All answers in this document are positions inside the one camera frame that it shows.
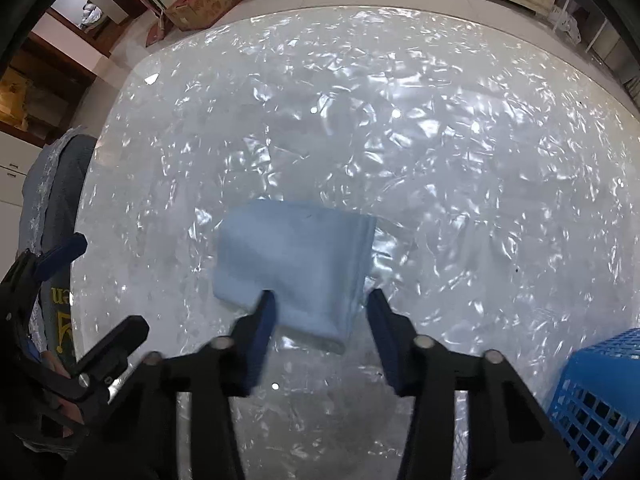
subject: white table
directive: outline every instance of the white table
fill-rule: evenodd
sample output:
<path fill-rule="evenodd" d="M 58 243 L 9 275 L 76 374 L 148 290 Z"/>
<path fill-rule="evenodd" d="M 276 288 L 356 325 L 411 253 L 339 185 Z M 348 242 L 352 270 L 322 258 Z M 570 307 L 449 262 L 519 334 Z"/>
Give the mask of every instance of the white table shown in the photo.
<path fill-rule="evenodd" d="M 136 67 L 98 141 L 78 355 L 128 314 L 151 327 L 135 358 L 226 333 L 216 226 L 268 196 L 378 216 L 366 287 L 453 350 L 500 349 L 543 400 L 573 349 L 636 322 L 639 134 L 567 63 L 428 12 L 307 9 L 196 34 Z M 344 355 L 277 333 L 234 403 L 250 480 L 394 478 L 410 411 L 363 313 Z"/>

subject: beige floor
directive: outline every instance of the beige floor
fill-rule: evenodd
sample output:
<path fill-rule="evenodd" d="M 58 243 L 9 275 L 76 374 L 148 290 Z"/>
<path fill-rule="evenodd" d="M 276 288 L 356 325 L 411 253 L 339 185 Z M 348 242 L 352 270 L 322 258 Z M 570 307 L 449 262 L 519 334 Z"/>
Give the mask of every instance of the beige floor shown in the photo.
<path fill-rule="evenodd" d="M 216 26 L 280 10 L 345 5 L 429 10 L 497 28 L 558 56 L 601 85 L 636 117 L 639 116 L 631 99 L 611 76 L 587 60 L 586 56 L 580 56 L 574 48 L 526 10 L 504 0 L 244 0 L 223 16 Z M 129 72 L 135 70 L 137 63 L 191 34 L 175 31 L 161 43 L 145 48 L 146 34 L 153 20 L 153 15 L 148 12 L 129 27 L 114 48 L 109 62 L 101 67 L 100 78 L 85 95 L 76 112 L 73 126 L 82 124 L 87 127 L 88 133 L 99 136 L 121 85 Z"/>

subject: basket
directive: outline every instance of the basket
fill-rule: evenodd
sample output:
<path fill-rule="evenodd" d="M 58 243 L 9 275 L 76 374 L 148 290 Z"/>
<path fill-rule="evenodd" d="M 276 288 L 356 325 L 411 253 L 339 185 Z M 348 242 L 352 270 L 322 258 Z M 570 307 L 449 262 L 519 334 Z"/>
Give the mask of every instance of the basket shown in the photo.
<path fill-rule="evenodd" d="M 599 479 L 640 420 L 640 328 L 572 354 L 548 415 L 584 480 Z"/>

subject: folded blue cloth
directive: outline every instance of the folded blue cloth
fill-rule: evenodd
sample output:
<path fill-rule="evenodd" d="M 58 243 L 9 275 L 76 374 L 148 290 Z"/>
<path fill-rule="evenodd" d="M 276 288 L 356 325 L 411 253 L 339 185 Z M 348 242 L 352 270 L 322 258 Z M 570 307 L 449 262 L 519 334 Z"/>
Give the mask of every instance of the folded blue cloth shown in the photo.
<path fill-rule="evenodd" d="M 213 293 L 245 309 L 269 289 L 278 322 L 344 345 L 362 300 L 376 219 L 306 203 L 252 200 L 220 225 Z"/>

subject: brown cardboard box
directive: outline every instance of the brown cardboard box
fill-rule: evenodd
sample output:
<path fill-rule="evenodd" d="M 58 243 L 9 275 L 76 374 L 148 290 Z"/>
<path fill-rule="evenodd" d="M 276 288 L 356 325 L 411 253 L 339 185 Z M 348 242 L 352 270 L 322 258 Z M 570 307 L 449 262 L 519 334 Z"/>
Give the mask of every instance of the brown cardboard box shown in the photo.
<path fill-rule="evenodd" d="M 241 0 L 176 0 L 165 14 L 180 30 L 209 28 Z"/>

